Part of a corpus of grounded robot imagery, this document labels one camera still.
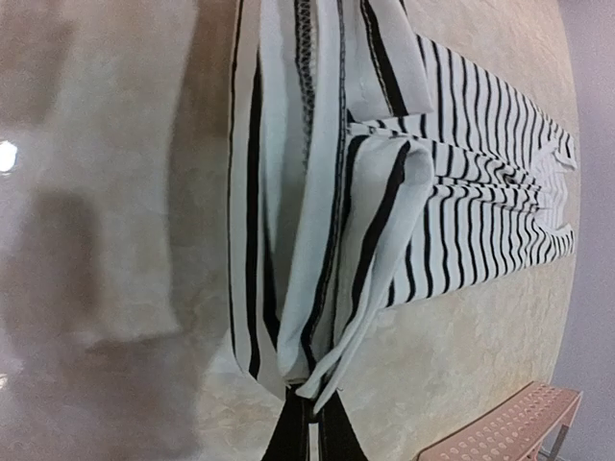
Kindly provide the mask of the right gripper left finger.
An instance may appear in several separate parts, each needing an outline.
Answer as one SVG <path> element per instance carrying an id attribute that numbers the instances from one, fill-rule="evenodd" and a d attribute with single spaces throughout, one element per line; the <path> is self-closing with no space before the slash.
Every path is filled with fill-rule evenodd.
<path id="1" fill-rule="evenodd" d="M 308 461 L 311 401 L 286 388 L 283 409 L 278 418 L 262 461 Z"/>

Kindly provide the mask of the black white striped garment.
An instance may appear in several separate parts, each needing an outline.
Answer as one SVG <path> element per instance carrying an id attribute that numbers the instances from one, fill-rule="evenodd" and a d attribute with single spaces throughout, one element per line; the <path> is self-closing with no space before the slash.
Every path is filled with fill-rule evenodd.
<path id="1" fill-rule="evenodd" d="M 402 1 L 241 1 L 230 87 L 234 357 L 325 407 L 385 308 L 569 255 L 573 138 L 417 35 Z"/>

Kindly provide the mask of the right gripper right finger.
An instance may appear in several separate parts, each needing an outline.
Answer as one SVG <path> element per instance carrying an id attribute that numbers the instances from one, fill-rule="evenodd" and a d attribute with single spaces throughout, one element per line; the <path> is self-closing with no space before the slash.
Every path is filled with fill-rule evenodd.
<path id="1" fill-rule="evenodd" d="M 318 412 L 316 421 L 320 460 L 368 460 L 337 392 Z"/>

